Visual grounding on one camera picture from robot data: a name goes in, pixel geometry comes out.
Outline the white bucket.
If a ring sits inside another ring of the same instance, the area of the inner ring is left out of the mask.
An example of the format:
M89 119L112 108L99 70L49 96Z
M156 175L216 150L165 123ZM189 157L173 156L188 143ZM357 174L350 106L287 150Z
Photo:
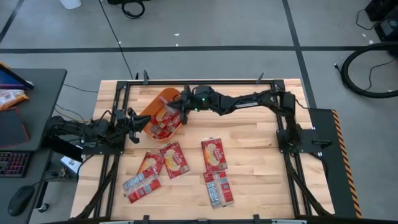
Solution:
M82 5L81 0L60 0L60 3L68 10L76 9Z

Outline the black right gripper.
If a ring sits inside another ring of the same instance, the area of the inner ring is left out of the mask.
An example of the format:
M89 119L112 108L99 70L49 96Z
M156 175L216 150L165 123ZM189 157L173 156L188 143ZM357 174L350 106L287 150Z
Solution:
M183 90L173 97L167 105L172 108L174 114L180 118L182 124L187 124L188 111L199 111L201 101L193 93L189 85L185 85Z

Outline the black equipment boxes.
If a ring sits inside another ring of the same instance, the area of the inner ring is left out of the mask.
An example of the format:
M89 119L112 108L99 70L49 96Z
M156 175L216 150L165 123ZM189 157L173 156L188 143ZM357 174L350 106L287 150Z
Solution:
M398 0L371 0L365 11L382 42L398 42Z

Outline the orange plastic basket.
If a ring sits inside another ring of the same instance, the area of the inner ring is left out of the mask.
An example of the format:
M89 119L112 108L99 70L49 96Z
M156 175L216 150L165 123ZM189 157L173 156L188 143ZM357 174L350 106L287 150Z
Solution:
M176 88L172 88L172 87L168 87L163 89L146 107L145 109L141 112L141 115L151 115L151 118L153 115L156 114L156 112L158 112L158 110L160 110L163 107L166 107L167 109L169 109L171 112L174 112L172 110L171 107L169 107L167 105L168 102L172 101L173 97L178 95L180 93L180 91L178 91ZM172 139L172 136L177 132L177 129L179 127L181 127L182 122L180 123L180 125L176 128L176 130L174 132L171 133L171 135L168 138L165 139L154 139L150 133L150 127L153 124L151 123L151 121L149 123L147 123L147 125L144 128L144 132L148 135L149 138L151 138L154 141L157 142L162 142L162 143L166 143L169 142Z

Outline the white power adapter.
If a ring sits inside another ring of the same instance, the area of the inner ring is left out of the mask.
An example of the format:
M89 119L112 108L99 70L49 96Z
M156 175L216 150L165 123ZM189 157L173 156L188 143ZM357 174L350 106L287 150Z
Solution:
M63 164L68 170L72 171L74 174L79 174L81 162L75 161L67 156L63 156L60 159L60 163Z

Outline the black computer mouse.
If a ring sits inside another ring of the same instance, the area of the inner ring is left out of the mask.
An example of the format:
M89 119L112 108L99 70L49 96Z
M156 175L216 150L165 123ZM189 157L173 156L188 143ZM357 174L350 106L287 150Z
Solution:
M7 208L8 214L12 217L19 216L23 213L27 205L29 204L35 188L32 185L22 186L10 199Z

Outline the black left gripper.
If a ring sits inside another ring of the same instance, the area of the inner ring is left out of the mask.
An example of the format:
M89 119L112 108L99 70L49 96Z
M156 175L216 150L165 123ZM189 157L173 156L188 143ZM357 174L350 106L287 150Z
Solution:
M116 137L114 141L121 142L128 135L134 144L138 144L140 140L136 136L136 132L132 131L131 128L144 128L151 121L151 115L137 115L132 108L127 109L127 115L125 116L123 110L116 111Z

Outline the black desk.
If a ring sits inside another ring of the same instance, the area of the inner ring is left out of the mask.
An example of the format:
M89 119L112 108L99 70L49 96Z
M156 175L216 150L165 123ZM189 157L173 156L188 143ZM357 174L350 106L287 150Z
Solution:
M29 151L31 155L25 177L0 177L0 224L29 224L40 195L41 181L44 180L45 171L52 156L50 149L42 147L44 128L47 120L52 116L67 71L33 68L13 68L12 71L34 84L34 89L27 92L29 101L17 106L29 141L0 148L0 153ZM25 185L35 187L32 198L20 215L12 217L7 211L9 202Z

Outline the tablet with purple screen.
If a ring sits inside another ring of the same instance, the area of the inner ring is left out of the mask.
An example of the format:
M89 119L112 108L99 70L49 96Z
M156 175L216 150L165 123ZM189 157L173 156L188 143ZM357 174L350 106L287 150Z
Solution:
M0 89L33 90L34 85L0 64Z

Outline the orange snack bag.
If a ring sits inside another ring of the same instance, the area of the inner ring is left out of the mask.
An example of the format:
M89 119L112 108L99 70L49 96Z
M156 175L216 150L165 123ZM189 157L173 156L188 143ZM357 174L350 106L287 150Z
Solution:
M0 111L11 108L25 100L29 100L29 97L24 90L0 89Z

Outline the red popcorn bag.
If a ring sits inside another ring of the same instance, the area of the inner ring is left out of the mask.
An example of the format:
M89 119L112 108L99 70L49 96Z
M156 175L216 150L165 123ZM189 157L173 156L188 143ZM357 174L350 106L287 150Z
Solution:
M164 164L170 179L174 179L190 172L182 148L177 141L164 145L160 149Z
M123 195L130 203L161 187L159 176L153 170L138 173L122 184Z
M201 148L207 172L223 172L228 168L221 138L205 138Z
M163 164L164 158L159 153L146 152L137 173L151 168L159 174Z
M213 208L226 207L234 203L226 172L205 172L203 177Z
M176 130L176 128L180 125L180 123L181 123L181 115L180 115L180 112L177 112L167 123L165 129L172 133Z
M165 139L171 135L171 132L166 128L161 128L157 125L152 125L150 127L150 133L154 139Z
M174 113L171 112L166 107L163 107L160 110L158 110L158 112L156 112L155 115L152 116L151 123L160 128L164 128L173 117Z

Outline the black backlit keyboard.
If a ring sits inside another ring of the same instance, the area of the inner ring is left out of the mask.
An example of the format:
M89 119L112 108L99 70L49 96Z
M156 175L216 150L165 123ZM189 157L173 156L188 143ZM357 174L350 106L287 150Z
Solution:
M0 177L24 178L31 152L0 151Z

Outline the black red-edged mouse pad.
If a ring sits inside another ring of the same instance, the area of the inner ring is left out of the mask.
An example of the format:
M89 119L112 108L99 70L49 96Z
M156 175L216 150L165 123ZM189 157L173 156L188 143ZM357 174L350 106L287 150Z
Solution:
M0 111L0 149L29 142L19 110L16 107Z

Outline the black hazard-striped side platform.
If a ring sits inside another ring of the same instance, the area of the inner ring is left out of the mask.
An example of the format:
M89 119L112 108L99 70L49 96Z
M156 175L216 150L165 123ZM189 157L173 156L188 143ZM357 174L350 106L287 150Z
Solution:
M332 142L322 150L322 158L328 170L327 182L335 215L362 218L338 113L335 110L312 109L310 117L318 137Z

